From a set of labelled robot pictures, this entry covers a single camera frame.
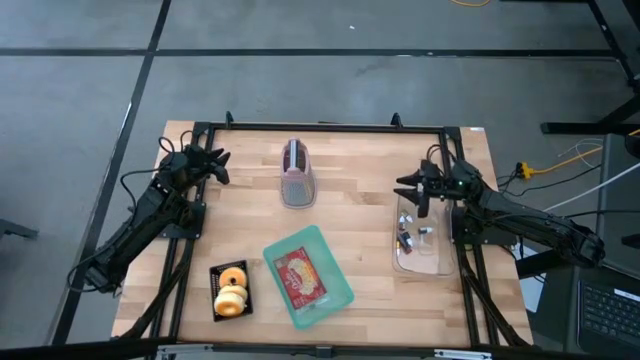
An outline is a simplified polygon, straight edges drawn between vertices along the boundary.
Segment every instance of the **green tray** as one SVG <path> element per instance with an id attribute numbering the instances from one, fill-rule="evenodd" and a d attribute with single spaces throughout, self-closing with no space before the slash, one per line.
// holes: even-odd
<path id="1" fill-rule="evenodd" d="M 302 254 L 300 252 L 300 248 L 304 249 L 304 255 L 306 255 L 308 260 L 310 260 L 317 277 L 320 279 L 321 284 L 317 284 L 319 286 L 315 286 L 314 291 L 323 293 L 323 295 L 312 293 L 312 295 L 304 297 L 300 296 L 299 293 L 296 293 L 297 296 L 294 299 L 294 301 L 296 301 L 296 305 L 294 306 L 294 303 L 287 292 L 287 288 L 283 283 L 283 277 L 281 277 L 281 273 L 278 272 L 276 262 L 281 266 L 281 272 L 287 271 L 285 268 L 287 268 L 288 265 L 284 264 L 290 264 L 292 256 L 294 258 L 296 256 L 304 256 L 300 255 Z M 336 260 L 333 258 L 320 229 L 315 225 L 304 228 L 301 231 L 266 247 L 263 251 L 263 255 L 276 284 L 278 284 L 280 293 L 287 305 L 287 310 L 289 310 L 289 315 L 291 315 L 291 320 L 293 320 L 293 325 L 297 329 L 308 328 L 316 322 L 326 318 L 329 314 L 349 305 L 354 299 L 353 291 L 347 283 L 347 279 L 345 279 L 340 267 L 338 267 L 338 263 L 336 263 Z M 291 283 L 292 282 L 289 281 L 290 291 L 302 291 L 291 290 Z"/>

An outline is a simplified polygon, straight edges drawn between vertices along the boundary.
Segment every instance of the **small object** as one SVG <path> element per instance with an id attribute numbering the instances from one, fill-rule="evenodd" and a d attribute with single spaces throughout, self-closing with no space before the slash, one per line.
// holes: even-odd
<path id="1" fill-rule="evenodd" d="M 227 293 L 227 292 L 231 292 L 231 293 L 234 293 L 236 295 L 239 295 L 240 297 L 242 297 L 242 301 L 247 301 L 247 298 L 249 297 L 249 293 L 247 293 L 247 290 L 245 290 L 245 288 L 243 288 L 240 285 L 223 286 L 220 289 L 220 292 L 218 294 L 224 294 L 224 293 Z"/>
<path id="2" fill-rule="evenodd" d="M 431 234 L 433 232 L 433 228 L 425 226 L 418 229 L 418 234 Z"/>
<path id="3" fill-rule="evenodd" d="M 221 288 L 227 285 L 240 285 L 242 287 L 246 287 L 247 274 L 238 267 L 231 267 L 220 274 L 220 280 L 218 281 Z"/>
<path id="4" fill-rule="evenodd" d="M 398 234 L 398 242 L 400 243 L 400 246 L 402 247 L 402 250 L 404 251 L 405 254 L 410 254 L 412 249 L 411 249 L 411 235 L 409 235 L 408 232 L 403 232 L 401 234 Z"/>
<path id="5" fill-rule="evenodd" d="M 292 138 L 282 149 L 280 170 L 280 198 L 284 206 L 291 209 L 312 206 L 318 189 L 309 152 L 300 139 Z"/>
<path id="6" fill-rule="evenodd" d="M 413 218 L 411 217 L 411 215 L 409 215 L 409 212 L 407 210 L 400 211 L 400 218 L 404 218 L 407 222 L 410 223 L 413 222 Z"/>
<path id="7" fill-rule="evenodd" d="M 224 317 L 238 316 L 244 311 L 244 299 L 230 291 L 220 293 L 213 303 L 213 308 Z"/>
<path id="8" fill-rule="evenodd" d="M 418 229 L 418 234 L 420 234 L 420 242 L 421 243 L 426 243 L 427 239 L 426 236 L 427 234 L 431 234 L 433 232 L 433 228 L 429 227 L 429 226 L 424 226 Z"/>

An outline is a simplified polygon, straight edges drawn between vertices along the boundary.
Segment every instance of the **metal leg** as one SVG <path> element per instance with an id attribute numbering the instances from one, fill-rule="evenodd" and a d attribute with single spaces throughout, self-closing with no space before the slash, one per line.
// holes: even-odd
<path id="1" fill-rule="evenodd" d="M 552 250 L 516 261 L 520 279 L 530 278 L 548 270 L 570 265 Z"/>
<path id="2" fill-rule="evenodd" d="M 38 236 L 38 231 L 12 223 L 11 221 L 0 220 L 0 238 L 2 238 L 3 235 L 18 235 L 27 239 L 35 239 L 36 236 Z"/>
<path id="3" fill-rule="evenodd" d="M 625 120 L 640 112 L 640 94 L 613 110 L 596 123 L 542 123 L 540 128 L 544 134 L 620 134 L 626 135 L 640 125 L 622 124 Z"/>

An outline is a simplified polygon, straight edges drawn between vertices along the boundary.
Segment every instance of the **butcher block tabletop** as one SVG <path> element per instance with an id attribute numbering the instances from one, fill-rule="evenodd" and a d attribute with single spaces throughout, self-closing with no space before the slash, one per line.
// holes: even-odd
<path id="1" fill-rule="evenodd" d="M 164 136 L 177 145 L 180 135 L 193 125 L 192 121 L 169 121 Z M 467 161 L 495 188 L 484 130 L 461 128 L 461 132 Z M 282 148 L 294 136 L 307 146 L 318 183 L 315 204 L 304 210 L 285 208 L 279 195 Z M 414 172 L 427 148 L 436 143 L 437 135 L 430 134 L 217 130 L 214 148 L 231 152 L 227 164 L 231 183 L 221 185 L 215 178 L 206 182 L 204 228 L 195 242 L 178 340 L 469 346 L 458 271 L 447 277 L 416 277 L 392 266 L 398 204 L 395 179 Z M 163 156 L 160 151 L 158 159 Z M 262 251 L 312 224 L 322 231 L 355 300 L 312 327 L 296 330 Z M 127 331 L 157 294 L 167 243 L 166 239 L 153 241 L 129 267 L 114 336 Z M 498 246 L 483 246 L 482 251 L 494 302 L 518 334 L 532 342 L 512 256 Z M 473 261 L 472 253 L 468 254 Z M 213 322 L 209 268 L 242 259 L 249 266 L 253 314 Z M 175 289 L 165 307 L 161 335 L 168 333 L 174 296 Z M 481 341 L 487 342 L 477 298 L 475 310 Z"/>

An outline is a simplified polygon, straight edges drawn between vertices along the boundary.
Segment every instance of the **donut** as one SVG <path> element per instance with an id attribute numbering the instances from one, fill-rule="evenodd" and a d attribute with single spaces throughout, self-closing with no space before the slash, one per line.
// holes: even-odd
<path id="1" fill-rule="evenodd" d="M 222 289 L 220 289 L 220 292 L 218 294 L 224 294 L 224 293 L 227 293 L 227 292 L 231 292 L 231 293 L 234 293 L 236 295 L 240 295 L 240 297 L 242 298 L 243 301 L 247 301 L 247 297 L 249 297 L 249 294 L 247 293 L 247 290 L 245 290 L 240 285 L 223 286 Z"/>
<path id="2" fill-rule="evenodd" d="M 240 285 L 246 288 L 247 274 L 239 267 L 228 268 L 220 274 L 218 284 L 221 288 L 227 285 Z"/>
<path id="3" fill-rule="evenodd" d="M 230 291 L 222 293 L 213 302 L 213 308 L 222 316 L 236 316 L 244 311 L 242 296 Z"/>

